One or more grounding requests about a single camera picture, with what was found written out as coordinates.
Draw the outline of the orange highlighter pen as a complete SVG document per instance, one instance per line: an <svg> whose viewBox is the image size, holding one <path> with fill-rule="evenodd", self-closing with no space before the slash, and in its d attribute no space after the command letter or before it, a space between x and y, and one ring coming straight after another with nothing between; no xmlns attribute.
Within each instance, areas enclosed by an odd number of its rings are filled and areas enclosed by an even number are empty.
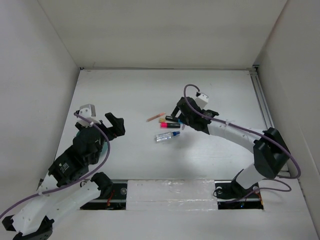
<svg viewBox="0 0 320 240"><path fill-rule="evenodd" d="M157 114L157 115L155 115L155 116L152 116L152 117L148 118L148 119L146 120L146 122L153 121L153 120L155 120L155 119L157 119L157 118L160 118L160 117L164 116L165 114L166 114L166 112L161 112L161 113L159 113L159 114Z"/></svg>

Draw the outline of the teal plastic cup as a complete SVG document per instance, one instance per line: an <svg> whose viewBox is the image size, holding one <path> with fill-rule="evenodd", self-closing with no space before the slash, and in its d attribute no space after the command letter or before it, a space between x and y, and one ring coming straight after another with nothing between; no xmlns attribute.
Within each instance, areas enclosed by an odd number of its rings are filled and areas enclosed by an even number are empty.
<svg viewBox="0 0 320 240"><path fill-rule="evenodd" d="M86 128L80 131L73 139L73 147L82 157L100 155L106 145L106 139L95 128Z"/></svg>

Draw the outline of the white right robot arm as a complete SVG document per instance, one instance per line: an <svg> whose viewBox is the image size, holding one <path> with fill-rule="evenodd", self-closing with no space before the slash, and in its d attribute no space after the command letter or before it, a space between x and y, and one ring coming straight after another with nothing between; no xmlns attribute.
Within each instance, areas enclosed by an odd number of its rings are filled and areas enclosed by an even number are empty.
<svg viewBox="0 0 320 240"><path fill-rule="evenodd" d="M291 158L280 132L272 127L252 130L235 126L218 119L218 112L205 110L206 104L207 101L201 101L199 97L181 97L171 117L198 132L235 143L253 154L253 162L248 167L241 169L227 184L216 187L216 196L223 200L240 200L251 195L260 181L280 178L281 169Z"/></svg>

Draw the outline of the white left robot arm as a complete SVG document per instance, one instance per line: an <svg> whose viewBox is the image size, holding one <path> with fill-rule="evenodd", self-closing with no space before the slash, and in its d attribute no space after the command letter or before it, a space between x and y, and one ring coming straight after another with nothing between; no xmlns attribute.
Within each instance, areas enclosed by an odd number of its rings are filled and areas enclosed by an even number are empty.
<svg viewBox="0 0 320 240"><path fill-rule="evenodd" d="M58 156L38 186L36 193L11 207L27 202L20 212L8 215L5 210L0 218L6 231L15 232L16 240L46 240L59 221L96 198L108 198L113 194L113 182L98 170L106 163L109 153L101 160L103 149L110 149L110 142L126 132L124 119L112 113L105 114L111 123L106 127L95 114L85 115L78 110L77 135Z"/></svg>

